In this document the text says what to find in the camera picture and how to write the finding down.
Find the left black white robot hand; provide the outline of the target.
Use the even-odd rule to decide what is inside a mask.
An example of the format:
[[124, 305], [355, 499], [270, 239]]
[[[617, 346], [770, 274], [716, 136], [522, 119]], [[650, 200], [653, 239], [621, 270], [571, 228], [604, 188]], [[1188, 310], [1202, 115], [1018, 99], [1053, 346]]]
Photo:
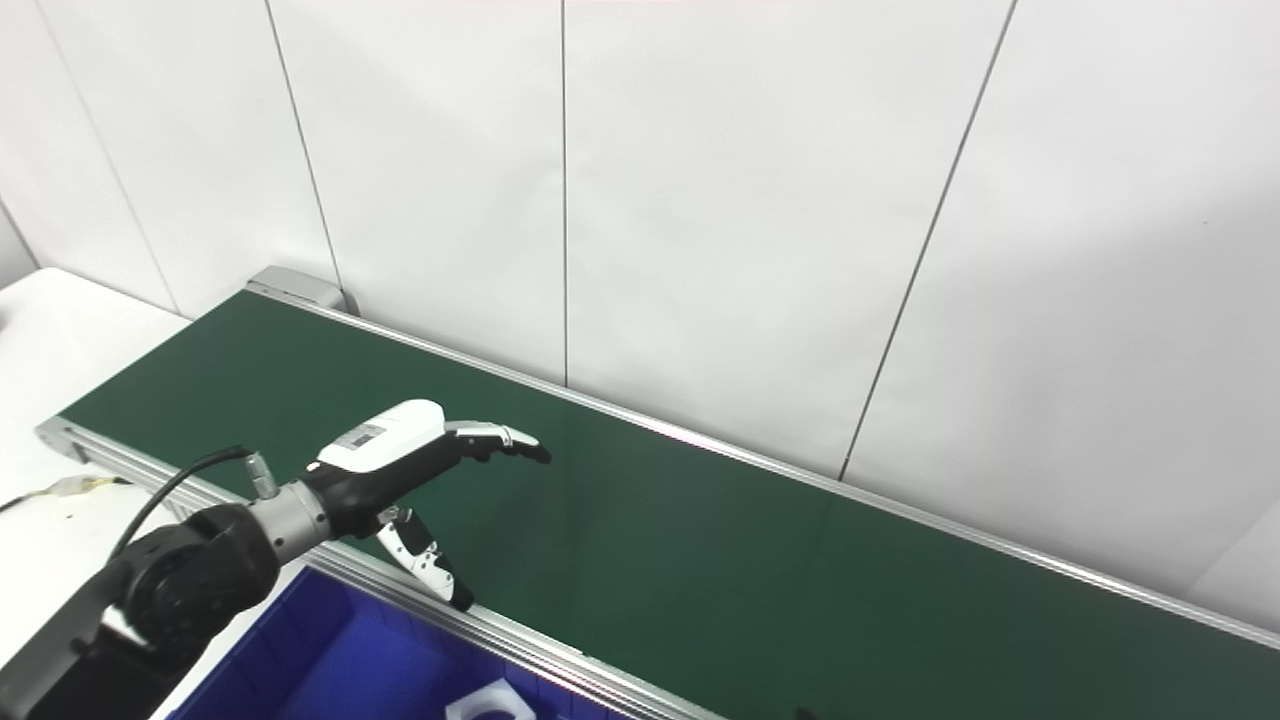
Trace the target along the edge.
[[466, 612], [475, 602], [472, 591], [402, 500], [465, 459], [486, 462], [495, 454], [552, 460], [527, 433], [492, 421], [451, 421], [439, 404], [411, 398], [326, 445], [298, 482], [317, 502], [326, 539], [376, 538], [431, 597]]

